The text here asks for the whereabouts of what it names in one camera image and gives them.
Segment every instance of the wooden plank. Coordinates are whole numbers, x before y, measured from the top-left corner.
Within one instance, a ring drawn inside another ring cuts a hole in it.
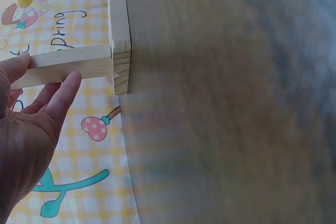
[[[116,95],[126,94],[128,91],[130,60],[130,52],[113,56],[114,93]]]
[[[109,17],[109,40],[111,48],[113,48],[113,64],[119,65],[121,61],[119,58],[126,58],[125,64],[122,66],[122,71],[129,70],[130,62],[130,28],[128,22],[128,12],[126,0],[108,0],[108,17]],[[111,78],[114,86],[114,93],[116,95],[127,92],[128,76],[124,73],[119,73],[120,66],[115,71],[116,79]],[[116,87],[114,81],[122,79],[127,81],[121,86]]]
[[[32,58],[26,74],[14,82],[11,89],[62,82],[73,71],[81,72],[83,79],[113,73],[108,44],[49,52]]]

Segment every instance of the teal stem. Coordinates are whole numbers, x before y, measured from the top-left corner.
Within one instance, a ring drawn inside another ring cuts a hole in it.
[[[74,182],[70,184],[63,184],[63,185],[37,185],[34,187],[33,191],[39,191],[42,193],[60,191],[62,194],[63,191],[66,192],[70,190],[76,190],[79,188],[84,188],[84,187],[96,184],[102,181],[103,179],[105,179],[108,175],[109,175],[109,170],[105,169],[105,170],[102,170],[100,173],[92,177],[89,177],[87,179],[84,179],[82,181],[78,181],[78,182]]]

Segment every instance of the tablecloth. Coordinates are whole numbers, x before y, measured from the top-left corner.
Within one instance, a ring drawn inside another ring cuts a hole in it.
[[[0,60],[21,51],[33,55],[109,43],[107,0],[67,0],[48,11],[0,0],[0,10]],[[41,89],[23,89],[14,110]],[[49,169],[7,223],[139,223],[120,114],[109,116],[118,105],[107,78],[82,81]]]

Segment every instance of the printed cartoon pattern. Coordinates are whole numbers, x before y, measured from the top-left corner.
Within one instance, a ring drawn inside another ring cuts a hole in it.
[[[38,3],[46,3],[43,0],[34,0]],[[2,14],[1,22],[3,25],[16,24],[16,28],[27,28],[34,24],[46,10],[34,9],[31,6],[20,8],[15,3],[7,7]]]
[[[104,180],[108,176],[109,171],[107,169],[104,169],[100,173],[78,182],[63,185],[55,185],[50,169],[48,168],[44,173],[43,177],[40,179],[41,185],[36,185],[33,191],[39,191],[41,193],[59,192],[59,196],[54,200],[45,202],[41,208],[40,215],[46,218],[52,218],[57,216],[60,204],[64,199],[67,191],[94,185]]]
[[[112,118],[120,113],[120,106],[112,110],[108,115],[96,118],[89,116],[83,119],[81,126],[82,129],[87,132],[90,138],[94,141],[102,141],[107,134],[107,125],[111,123]]]

